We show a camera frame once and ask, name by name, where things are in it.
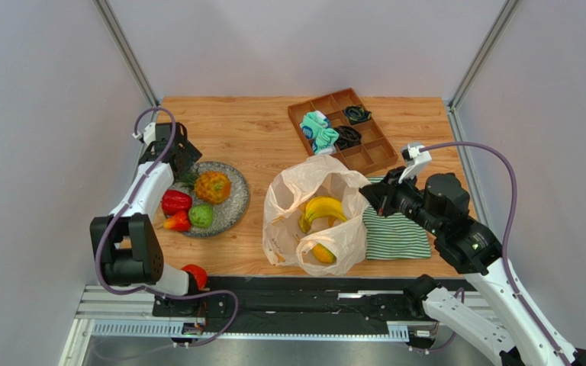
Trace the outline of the yellow banana bunch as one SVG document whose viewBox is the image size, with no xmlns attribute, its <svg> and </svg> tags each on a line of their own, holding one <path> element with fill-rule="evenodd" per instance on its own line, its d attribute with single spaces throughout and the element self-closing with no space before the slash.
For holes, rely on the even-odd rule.
<svg viewBox="0 0 586 366">
<path fill-rule="evenodd" d="M 334 221 L 346 222 L 347 217 L 343 212 L 342 203 L 334 197 L 316 196 L 303 203 L 299 209 L 302 211 L 298 219 L 298 226 L 304 233 L 309 233 L 316 219 L 329 217 Z"/>
</svg>

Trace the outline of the translucent beige plastic bag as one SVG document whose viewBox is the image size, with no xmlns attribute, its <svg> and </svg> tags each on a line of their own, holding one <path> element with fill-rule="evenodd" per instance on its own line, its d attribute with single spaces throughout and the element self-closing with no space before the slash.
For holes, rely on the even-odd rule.
<svg viewBox="0 0 586 366">
<path fill-rule="evenodd" d="M 275 266 L 312 276 L 345 275 L 366 253 L 360 188 L 369 180 L 329 155 L 316 155 L 280 172 L 263 209 L 262 248 Z"/>
</svg>

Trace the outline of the yellow green mango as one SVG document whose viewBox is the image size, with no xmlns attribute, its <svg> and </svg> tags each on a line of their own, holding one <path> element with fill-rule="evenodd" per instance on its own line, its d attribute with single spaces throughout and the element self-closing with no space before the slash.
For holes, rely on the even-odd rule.
<svg viewBox="0 0 586 366">
<path fill-rule="evenodd" d="M 311 252 L 316 260 L 318 260 L 320 263 L 329 265 L 336 261 L 336 256 L 328 248 L 320 243 L 316 244 Z"/>
</svg>

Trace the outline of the small pineapple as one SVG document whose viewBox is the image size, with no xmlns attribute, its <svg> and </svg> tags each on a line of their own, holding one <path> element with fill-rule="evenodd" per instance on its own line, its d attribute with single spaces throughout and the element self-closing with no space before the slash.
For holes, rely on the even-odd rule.
<svg viewBox="0 0 586 366">
<path fill-rule="evenodd" d="M 223 172 L 187 172 L 177 179 L 192 190 L 198 199 L 208 204 L 221 204 L 229 198 L 232 183 Z"/>
</svg>

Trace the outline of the red bell pepper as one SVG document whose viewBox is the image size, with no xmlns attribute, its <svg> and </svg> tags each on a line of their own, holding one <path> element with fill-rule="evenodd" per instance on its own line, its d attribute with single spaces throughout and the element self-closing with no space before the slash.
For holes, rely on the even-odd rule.
<svg viewBox="0 0 586 366">
<path fill-rule="evenodd" d="M 192 203 L 193 200 L 188 194 L 169 189 L 162 197 L 161 208 L 166 216 L 172 216 L 181 211 L 187 212 Z"/>
</svg>

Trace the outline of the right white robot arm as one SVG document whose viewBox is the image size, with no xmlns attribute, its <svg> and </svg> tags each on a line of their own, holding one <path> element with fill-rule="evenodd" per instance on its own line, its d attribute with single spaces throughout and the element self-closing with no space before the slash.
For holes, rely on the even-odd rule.
<svg viewBox="0 0 586 366">
<path fill-rule="evenodd" d="M 502 258 L 497 237 L 469 214 L 469 193 L 453 173 L 431 175 L 424 189 L 403 179 L 399 167 L 360 194 L 380 217 L 403 214 L 434 235 L 440 257 L 476 289 L 500 321 L 496 325 L 421 275 L 404 289 L 412 316 L 448 326 L 496 365 L 586 365 L 586 350 L 574 347 L 546 321 Z"/>
</svg>

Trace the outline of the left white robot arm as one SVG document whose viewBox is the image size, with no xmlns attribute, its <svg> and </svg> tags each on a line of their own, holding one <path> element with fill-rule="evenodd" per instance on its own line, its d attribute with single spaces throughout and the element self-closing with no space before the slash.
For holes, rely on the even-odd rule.
<svg viewBox="0 0 586 366">
<path fill-rule="evenodd" d="M 135 136 L 145 150 L 131 186 L 108 215 L 90 223 L 98 280 L 113 294 L 190 297 L 199 292 L 195 277 L 166 264 L 153 217 L 175 177 L 201 154 L 179 122 L 150 124 Z"/>
</svg>

